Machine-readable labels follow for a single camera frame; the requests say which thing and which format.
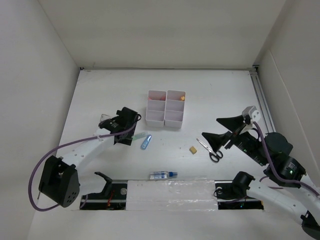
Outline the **green capped correction tape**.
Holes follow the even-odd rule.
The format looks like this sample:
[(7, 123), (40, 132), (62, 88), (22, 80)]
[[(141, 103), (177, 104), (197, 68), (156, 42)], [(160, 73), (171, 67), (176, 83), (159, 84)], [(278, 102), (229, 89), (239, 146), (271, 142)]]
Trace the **green capped correction tape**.
[(136, 140), (138, 140), (138, 139), (145, 138), (147, 135), (148, 135), (147, 132), (137, 133), (137, 134), (135, 134), (135, 135), (132, 137), (132, 140), (133, 140), (133, 141), (136, 141)]

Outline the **blue transparent stapler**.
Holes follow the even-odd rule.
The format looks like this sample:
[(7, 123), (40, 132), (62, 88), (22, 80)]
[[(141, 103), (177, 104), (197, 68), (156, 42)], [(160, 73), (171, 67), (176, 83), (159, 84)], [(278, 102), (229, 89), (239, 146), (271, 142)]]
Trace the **blue transparent stapler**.
[(149, 135), (144, 139), (144, 141), (142, 142), (142, 144), (141, 144), (141, 146), (140, 146), (140, 149), (141, 149), (141, 150), (146, 150), (146, 148), (148, 147), (151, 139), (152, 139), (152, 136), (149, 134)]

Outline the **red highlighter pen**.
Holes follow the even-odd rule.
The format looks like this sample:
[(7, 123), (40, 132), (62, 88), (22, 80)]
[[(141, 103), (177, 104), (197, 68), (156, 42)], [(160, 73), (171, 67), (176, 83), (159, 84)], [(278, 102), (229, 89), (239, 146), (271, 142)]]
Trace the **red highlighter pen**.
[(166, 95), (165, 94), (150, 94), (148, 96), (148, 100), (165, 101), (166, 100)]

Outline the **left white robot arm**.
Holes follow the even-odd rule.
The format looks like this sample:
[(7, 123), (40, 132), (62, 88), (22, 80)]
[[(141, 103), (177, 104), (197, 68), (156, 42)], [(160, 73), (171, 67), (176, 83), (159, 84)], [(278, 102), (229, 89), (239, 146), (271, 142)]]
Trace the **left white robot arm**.
[(81, 192), (80, 172), (99, 154), (115, 144), (131, 145), (141, 115), (123, 107), (116, 115), (102, 120), (91, 137), (58, 146), (58, 149), (79, 144), (69, 153), (56, 157), (49, 153), (44, 158), (38, 190), (56, 206), (69, 207)]

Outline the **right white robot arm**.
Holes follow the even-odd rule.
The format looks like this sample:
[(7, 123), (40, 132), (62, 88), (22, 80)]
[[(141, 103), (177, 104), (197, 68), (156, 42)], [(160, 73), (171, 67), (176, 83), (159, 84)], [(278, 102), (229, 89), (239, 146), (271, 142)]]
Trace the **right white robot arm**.
[(311, 238), (320, 238), (320, 190), (307, 178), (306, 169), (290, 153), (293, 146), (280, 133), (263, 134), (256, 113), (217, 118), (228, 131), (222, 134), (202, 132), (212, 162), (223, 158), (221, 148), (238, 148), (262, 167), (264, 178), (275, 186), (265, 186), (253, 175), (239, 171), (227, 183), (217, 183), (213, 195), (221, 206), (245, 206), (247, 199), (269, 203), (286, 211)]

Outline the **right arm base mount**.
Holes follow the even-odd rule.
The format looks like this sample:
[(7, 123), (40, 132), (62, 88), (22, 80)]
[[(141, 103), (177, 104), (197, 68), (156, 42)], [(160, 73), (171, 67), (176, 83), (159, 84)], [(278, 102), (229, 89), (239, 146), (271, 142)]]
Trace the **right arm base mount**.
[(231, 181), (216, 181), (213, 196), (218, 210), (264, 210), (262, 201), (235, 193)]

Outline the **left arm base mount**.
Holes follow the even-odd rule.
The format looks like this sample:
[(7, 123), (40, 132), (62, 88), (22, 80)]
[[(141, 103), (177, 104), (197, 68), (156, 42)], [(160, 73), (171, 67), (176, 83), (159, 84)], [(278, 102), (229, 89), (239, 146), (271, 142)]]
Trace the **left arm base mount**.
[(91, 192), (81, 197), (79, 209), (87, 211), (107, 210), (122, 211), (126, 209), (128, 180), (112, 180), (102, 172), (94, 173), (104, 180), (101, 191)]

